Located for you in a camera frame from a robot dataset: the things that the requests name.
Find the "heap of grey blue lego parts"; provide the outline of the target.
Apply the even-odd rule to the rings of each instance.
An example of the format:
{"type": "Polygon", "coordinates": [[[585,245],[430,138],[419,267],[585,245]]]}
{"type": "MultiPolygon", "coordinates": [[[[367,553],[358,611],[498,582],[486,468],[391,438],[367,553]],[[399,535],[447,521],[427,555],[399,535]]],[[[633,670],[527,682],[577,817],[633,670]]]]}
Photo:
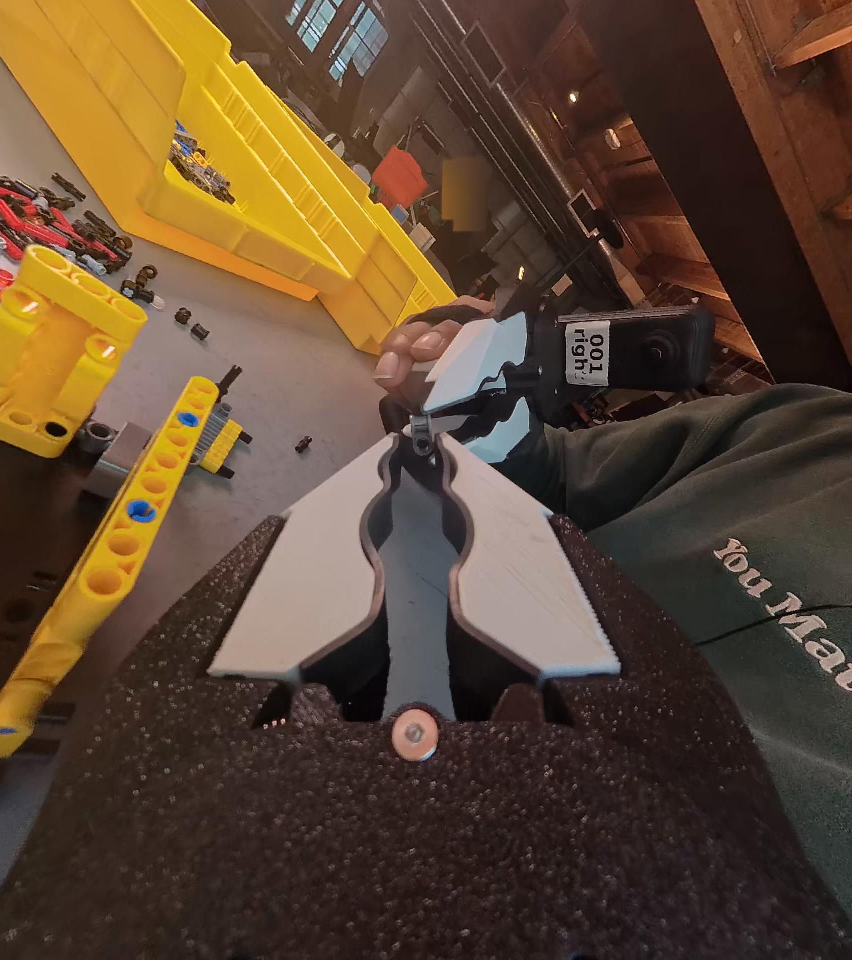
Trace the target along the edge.
{"type": "Polygon", "coordinates": [[[168,162],[186,182],[202,192],[229,206],[236,203],[230,181],[211,165],[204,148],[178,120],[175,121],[168,162]]]}

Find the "dark framed window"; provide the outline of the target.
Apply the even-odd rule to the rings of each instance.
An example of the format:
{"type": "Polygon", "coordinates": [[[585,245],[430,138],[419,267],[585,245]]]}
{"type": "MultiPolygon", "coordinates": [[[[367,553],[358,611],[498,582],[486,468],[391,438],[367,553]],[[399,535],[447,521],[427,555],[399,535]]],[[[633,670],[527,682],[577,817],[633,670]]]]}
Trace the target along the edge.
{"type": "Polygon", "coordinates": [[[360,81],[389,42],[385,12],[376,1],[293,1],[284,14],[291,48],[312,76],[341,88],[360,81]]]}

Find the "pile of small lego pieces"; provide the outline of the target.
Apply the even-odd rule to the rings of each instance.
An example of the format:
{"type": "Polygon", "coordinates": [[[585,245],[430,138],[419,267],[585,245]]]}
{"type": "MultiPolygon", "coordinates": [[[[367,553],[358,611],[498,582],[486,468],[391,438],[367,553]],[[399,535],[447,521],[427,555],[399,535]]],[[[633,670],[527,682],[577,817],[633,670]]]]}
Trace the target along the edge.
{"type": "Polygon", "coordinates": [[[86,196],[60,174],[58,191],[0,174],[0,294],[9,289],[31,247],[43,248],[98,280],[125,270],[132,240],[91,211],[71,220],[68,212],[86,196]]]}

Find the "person's green hoodie torso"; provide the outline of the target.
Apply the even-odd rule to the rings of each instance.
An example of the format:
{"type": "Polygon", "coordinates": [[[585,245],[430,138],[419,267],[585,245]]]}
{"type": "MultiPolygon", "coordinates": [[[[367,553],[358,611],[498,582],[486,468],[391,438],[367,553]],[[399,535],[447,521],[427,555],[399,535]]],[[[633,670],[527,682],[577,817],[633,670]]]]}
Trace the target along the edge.
{"type": "Polygon", "coordinates": [[[852,919],[852,395],[731,399],[696,479],[588,534],[700,647],[852,919]]]}

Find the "yellow lego robot model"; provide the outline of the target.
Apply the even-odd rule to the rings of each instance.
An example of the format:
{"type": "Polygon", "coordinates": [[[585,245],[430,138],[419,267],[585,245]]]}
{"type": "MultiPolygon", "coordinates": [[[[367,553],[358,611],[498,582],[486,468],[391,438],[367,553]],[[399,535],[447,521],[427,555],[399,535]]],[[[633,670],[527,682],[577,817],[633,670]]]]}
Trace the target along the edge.
{"type": "Polygon", "coordinates": [[[132,592],[187,471],[213,437],[221,388],[196,376],[161,424],[116,433],[96,404],[144,311],[44,246],[0,291],[0,782],[73,706],[55,690],[132,592]]]}

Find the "orange fabric item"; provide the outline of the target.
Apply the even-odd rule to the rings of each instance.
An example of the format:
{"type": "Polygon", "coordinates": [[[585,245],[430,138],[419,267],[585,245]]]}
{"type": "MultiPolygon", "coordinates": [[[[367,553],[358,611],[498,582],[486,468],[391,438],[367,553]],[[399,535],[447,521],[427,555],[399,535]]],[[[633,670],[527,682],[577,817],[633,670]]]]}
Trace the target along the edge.
{"type": "Polygon", "coordinates": [[[377,201],[388,211],[407,210],[429,188],[416,159],[399,146],[390,147],[371,182],[378,190],[377,201]]]}

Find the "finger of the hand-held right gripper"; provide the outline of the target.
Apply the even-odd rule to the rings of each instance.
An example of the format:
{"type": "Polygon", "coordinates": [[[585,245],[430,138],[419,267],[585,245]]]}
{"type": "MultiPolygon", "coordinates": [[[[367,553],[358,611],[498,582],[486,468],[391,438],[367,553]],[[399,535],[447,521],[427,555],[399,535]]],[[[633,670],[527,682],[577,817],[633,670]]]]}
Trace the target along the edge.
{"type": "Polygon", "coordinates": [[[498,381],[506,366],[522,366],[527,353],[525,312],[468,322],[426,377],[431,390],[422,401],[423,414],[437,414],[472,400],[485,386],[498,381]]]}
{"type": "Polygon", "coordinates": [[[436,456],[444,463],[453,463],[455,454],[462,452],[484,463],[503,463],[540,434],[534,406],[519,390],[480,390],[459,399],[435,401],[436,426],[456,419],[457,425],[438,433],[436,456]]]}

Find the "person's right hand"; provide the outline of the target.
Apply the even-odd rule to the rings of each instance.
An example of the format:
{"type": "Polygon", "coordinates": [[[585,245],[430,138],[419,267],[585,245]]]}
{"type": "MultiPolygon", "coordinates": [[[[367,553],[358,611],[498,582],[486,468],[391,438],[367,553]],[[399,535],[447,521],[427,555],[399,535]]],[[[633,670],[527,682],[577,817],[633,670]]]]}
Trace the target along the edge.
{"type": "Polygon", "coordinates": [[[386,392],[400,390],[415,364],[440,359],[462,329],[463,325],[453,319],[403,323],[383,342],[374,382],[386,392]]]}

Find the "grey ribbed lego subassembly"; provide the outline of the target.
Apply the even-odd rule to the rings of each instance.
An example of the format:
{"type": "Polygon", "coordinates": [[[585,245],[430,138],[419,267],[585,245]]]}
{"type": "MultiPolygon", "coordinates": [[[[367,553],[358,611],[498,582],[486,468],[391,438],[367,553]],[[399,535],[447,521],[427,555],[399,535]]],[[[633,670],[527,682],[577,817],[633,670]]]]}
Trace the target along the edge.
{"type": "Polygon", "coordinates": [[[233,365],[217,384],[216,403],[193,450],[189,471],[202,469],[226,480],[234,478],[235,473],[226,460],[236,444],[250,445],[252,442],[251,435],[232,419],[232,407],[225,401],[228,390],[241,374],[241,366],[233,365]]]}

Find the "person's right forearm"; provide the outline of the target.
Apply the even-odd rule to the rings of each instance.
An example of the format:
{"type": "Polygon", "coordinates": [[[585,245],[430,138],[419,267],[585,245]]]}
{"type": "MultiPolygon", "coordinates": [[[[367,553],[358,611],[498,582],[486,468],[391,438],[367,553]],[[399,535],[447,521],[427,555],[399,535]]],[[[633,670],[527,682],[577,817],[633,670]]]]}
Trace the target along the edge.
{"type": "Polygon", "coordinates": [[[696,479],[727,448],[731,397],[570,431],[542,427],[495,469],[583,531],[599,529],[696,479]]]}

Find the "yellow divided parts bin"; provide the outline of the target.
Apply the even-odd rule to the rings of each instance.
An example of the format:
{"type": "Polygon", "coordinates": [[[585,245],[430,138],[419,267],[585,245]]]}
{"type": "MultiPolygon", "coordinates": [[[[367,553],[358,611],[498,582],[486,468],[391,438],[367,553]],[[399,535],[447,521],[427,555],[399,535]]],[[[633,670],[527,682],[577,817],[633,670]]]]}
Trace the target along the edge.
{"type": "Polygon", "coordinates": [[[128,234],[308,302],[378,354],[454,291],[192,2],[0,1],[0,58],[128,234]],[[168,162],[178,120],[228,205],[168,162]]]}

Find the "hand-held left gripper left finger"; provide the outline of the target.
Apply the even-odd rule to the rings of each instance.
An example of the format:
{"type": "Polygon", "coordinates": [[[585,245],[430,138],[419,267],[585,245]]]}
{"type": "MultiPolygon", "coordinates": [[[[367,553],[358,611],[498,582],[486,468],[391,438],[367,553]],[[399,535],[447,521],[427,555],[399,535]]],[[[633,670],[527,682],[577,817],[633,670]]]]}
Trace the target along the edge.
{"type": "Polygon", "coordinates": [[[398,448],[396,435],[380,440],[285,511],[211,676],[370,683],[387,669],[379,547],[391,531],[398,448]]]}

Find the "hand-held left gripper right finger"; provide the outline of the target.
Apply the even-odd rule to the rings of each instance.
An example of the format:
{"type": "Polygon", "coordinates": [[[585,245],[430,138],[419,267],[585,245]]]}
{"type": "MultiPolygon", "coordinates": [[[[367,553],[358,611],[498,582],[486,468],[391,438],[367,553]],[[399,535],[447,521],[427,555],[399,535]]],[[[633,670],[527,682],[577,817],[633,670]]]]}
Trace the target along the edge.
{"type": "Polygon", "coordinates": [[[458,622],[535,683],[618,676],[552,512],[457,440],[440,435],[437,450],[443,491],[465,524],[449,593],[458,622]]]}

